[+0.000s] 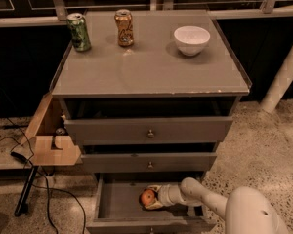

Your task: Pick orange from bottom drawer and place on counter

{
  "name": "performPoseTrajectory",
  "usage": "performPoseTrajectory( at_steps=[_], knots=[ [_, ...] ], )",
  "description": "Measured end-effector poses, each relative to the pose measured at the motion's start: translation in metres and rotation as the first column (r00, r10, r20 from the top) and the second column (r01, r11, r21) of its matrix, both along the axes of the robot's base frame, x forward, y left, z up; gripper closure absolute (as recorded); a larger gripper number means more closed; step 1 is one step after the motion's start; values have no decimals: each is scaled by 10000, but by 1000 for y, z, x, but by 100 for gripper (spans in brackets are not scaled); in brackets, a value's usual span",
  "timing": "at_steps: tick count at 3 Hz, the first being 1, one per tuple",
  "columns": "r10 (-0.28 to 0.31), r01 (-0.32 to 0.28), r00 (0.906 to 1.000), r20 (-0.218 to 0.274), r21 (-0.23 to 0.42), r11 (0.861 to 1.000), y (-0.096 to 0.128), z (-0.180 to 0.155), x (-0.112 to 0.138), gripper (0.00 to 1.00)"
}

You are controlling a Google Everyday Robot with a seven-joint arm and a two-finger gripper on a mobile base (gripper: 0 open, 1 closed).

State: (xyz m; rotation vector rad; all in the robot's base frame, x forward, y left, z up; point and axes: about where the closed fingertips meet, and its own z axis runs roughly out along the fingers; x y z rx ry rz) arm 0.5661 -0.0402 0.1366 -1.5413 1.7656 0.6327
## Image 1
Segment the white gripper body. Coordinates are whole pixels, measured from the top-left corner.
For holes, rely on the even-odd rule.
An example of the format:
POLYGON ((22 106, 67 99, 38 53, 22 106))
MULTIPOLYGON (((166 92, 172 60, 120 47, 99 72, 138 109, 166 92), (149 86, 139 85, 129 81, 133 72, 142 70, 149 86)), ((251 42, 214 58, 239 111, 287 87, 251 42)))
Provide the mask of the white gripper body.
POLYGON ((182 204, 184 199, 178 185, 161 185, 158 192, 158 201, 164 206, 169 207, 176 204, 182 204))

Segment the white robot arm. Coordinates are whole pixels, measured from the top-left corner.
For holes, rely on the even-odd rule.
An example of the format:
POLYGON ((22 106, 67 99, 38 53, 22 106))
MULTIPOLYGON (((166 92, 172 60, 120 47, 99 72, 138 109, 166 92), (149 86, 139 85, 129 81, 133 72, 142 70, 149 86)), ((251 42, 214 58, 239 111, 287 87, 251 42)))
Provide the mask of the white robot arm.
POLYGON ((212 171, 201 182, 147 187, 143 207, 199 203, 225 234, 293 234, 293 101, 282 103, 284 94, 271 85, 259 104, 239 105, 212 171))

